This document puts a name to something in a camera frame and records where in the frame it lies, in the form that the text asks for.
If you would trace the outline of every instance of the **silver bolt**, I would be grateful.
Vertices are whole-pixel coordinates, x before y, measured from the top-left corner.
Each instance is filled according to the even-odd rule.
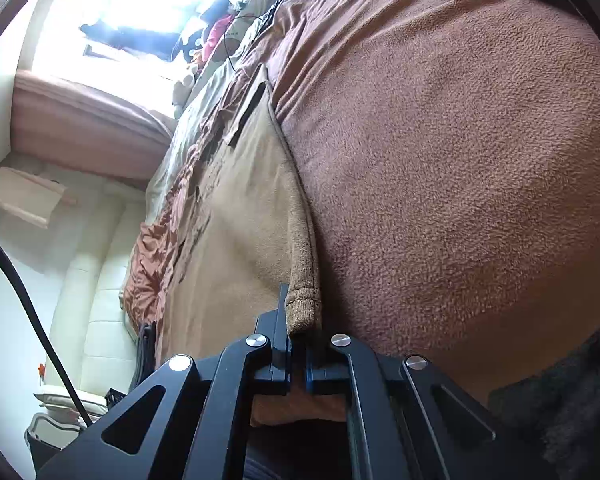
[[[189,368],[191,364],[191,357],[188,355],[174,355],[169,359],[169,368],[174,372],[181,372]]]
[[[407,366],[411,370],[422,370],[427,366],[427,360],[422,356],[412,355],[411,357],[407,357]]]
[[[262,334],[251,334],[247,336],[247,345],[257,348],[267,343],[267,337]]]
[[[334,346],[349,346],[351,338],[346,334],[335,334],[331,336],[331,344]]]

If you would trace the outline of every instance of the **pillow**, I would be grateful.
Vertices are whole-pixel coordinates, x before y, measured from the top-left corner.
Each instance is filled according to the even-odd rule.
[[[89,394],[76,390],[78,398],[84,404],[84,409],[90,415],[103,416],[107,413],[107,401],[104,397]],[[69,396],[69,392],[64,386],[54,386],[52,384],[43,384],[40,387],[40,391],[33,394],[37,400],[42,402],[42,406],[45,408],[65,408],[69,410],[76,410],[74,402]]]

